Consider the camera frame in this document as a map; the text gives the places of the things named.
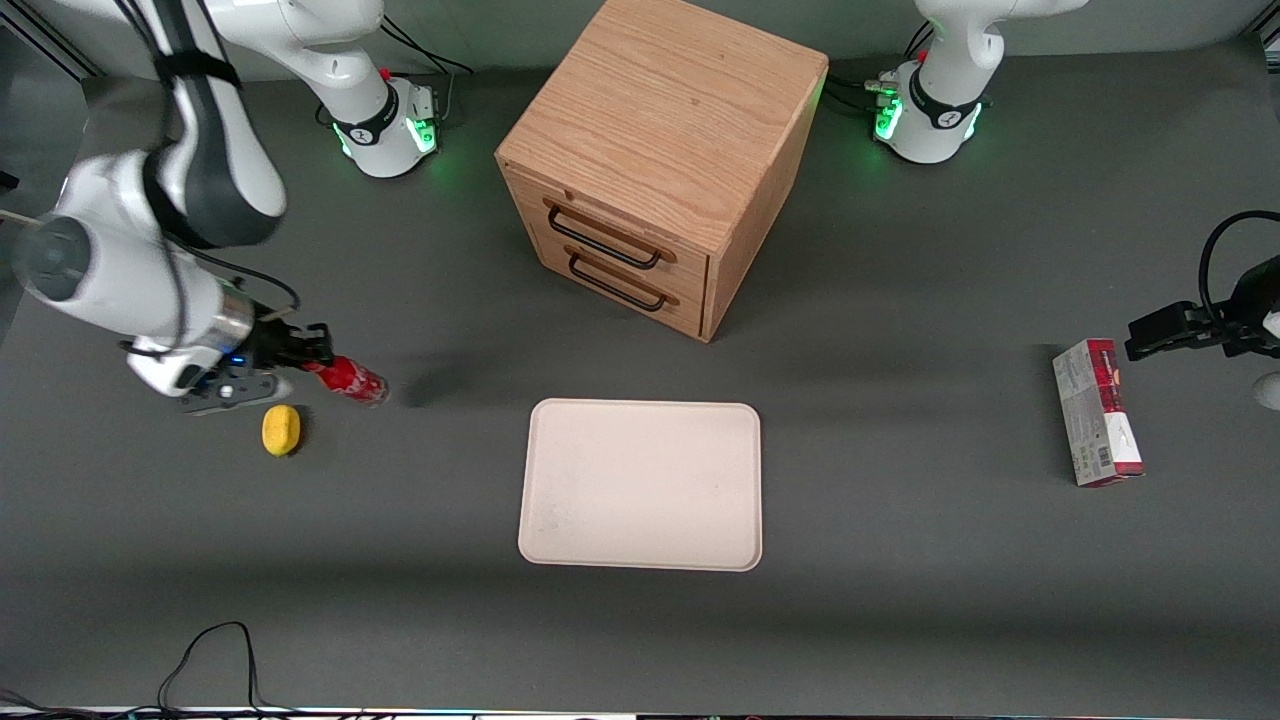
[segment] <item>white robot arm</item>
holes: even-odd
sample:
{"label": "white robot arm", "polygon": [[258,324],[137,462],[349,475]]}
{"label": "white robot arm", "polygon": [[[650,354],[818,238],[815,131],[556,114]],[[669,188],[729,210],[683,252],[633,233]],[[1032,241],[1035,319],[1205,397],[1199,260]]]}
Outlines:
{"label": "white robot arm", "polygon": [[333,115],[343,151],[365,174],[407,173],[436,147],[431,90],[384,78],[360,47],[317,53],[376,32],[383,0],[207,0],[218,32],[291,69]]}
{"label": "white robot arm", "polygon": [[927,60],[881,73],[868,90],[884,92],[874,137],[913,163],[941,163],[973,136],[982,92],[1005,58],[996,23],[1042,18],[1089,0],[915,0],[936,28]]}
{"label": "white robot arm", "polygon": [[14,272],[47,305],[133,336],[131,368],[187,411],[278,397],[288,383],[265,370],[332,361],[328,333],[284,324],[192,252],[265,241],[284,186],[200,0],[132,5],[182,140],[77,163],[44,224],[19,237]]}

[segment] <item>yellow sponge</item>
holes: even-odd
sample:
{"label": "yellow sponge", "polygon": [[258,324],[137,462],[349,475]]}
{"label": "yellow sponge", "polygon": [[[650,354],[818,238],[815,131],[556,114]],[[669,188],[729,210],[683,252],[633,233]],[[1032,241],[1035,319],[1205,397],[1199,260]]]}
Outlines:
{"label": "yellow sponge", "polygon": [[293,452],[302,437],[302,418],[292,405],[276,405],[262,416],[262,447],[276,457]]}

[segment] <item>wooden box top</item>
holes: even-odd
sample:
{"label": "wooden box top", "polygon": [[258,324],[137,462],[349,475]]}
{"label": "wooden box top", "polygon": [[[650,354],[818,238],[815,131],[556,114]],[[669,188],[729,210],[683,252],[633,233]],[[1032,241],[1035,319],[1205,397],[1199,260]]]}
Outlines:
{"label": "wooden box top", "polygon": [[499,161],[718,254],[827,56],[681,0],[608,0]]}

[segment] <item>wooden cabinet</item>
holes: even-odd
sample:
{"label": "wooden cabinet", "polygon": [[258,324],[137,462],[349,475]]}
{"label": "wooden cabinet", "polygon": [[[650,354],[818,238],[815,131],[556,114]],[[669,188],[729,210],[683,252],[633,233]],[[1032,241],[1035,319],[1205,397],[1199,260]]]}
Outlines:
{"label": "wooden cabinet", "polygon": [[680,0],[608,0],[497,151],[539,260],[710,341],[826,73],[826,55]]}

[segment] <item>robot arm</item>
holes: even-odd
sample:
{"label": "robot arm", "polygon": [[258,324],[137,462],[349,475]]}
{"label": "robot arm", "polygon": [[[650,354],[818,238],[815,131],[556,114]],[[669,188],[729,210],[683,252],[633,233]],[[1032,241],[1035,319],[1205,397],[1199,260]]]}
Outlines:
{"label": "robot arm", "polygon": [[275,60],[311,87],[333,115],[343,151],[365,174],[403,174],[435,150],[430,88],[384,78],[360,47],[311,50],[376,32],[383,0],[209,0],[209,9],[229,42]]}
{"label": "robot arm", "polygon": [[[1248,210],[1222,220],[1201,252],[1197,284],[1201,304],[1183,300],[1129,323],[1125,350],[1137,363],[1169,350],[1221,346],[1228,357],[1247,352],[1280,359],[1280,255],[1262,263],[1235,283],[1231,297],[1213,302],[1208,292],[1210,260],[1219,238],[1235,223],[1252,218],[1280,222],[1280,213]],[[1253,386],[1258,402],[1280,410],[1280,373]]]}
{"label": "robot arm", "polygon": [[927,60],[910,59],[868,82],[868,90],[888,95],[874,137],[913,163],[950,159],[973,136],[982,94],[1005,58],[996,23],[1056,15],[1088,1],[915,0],[937,32]]}
{"label": "robot arm", "polygon": [[19,237],[14,270],[45,304],[134,336],[131,368],[156,391],[197,401],[192,410],[214,383],[250,378],[253,392],[234,391],[236,402],[205,400],[270,400],[288,384],[257,370],[332,361],[328,336],[311,341],[273,319],[166,236],[196,251],[260,243],[284,214],[284,187],[200,0],[137,6],[182,140],[77,163],[44,225]]}

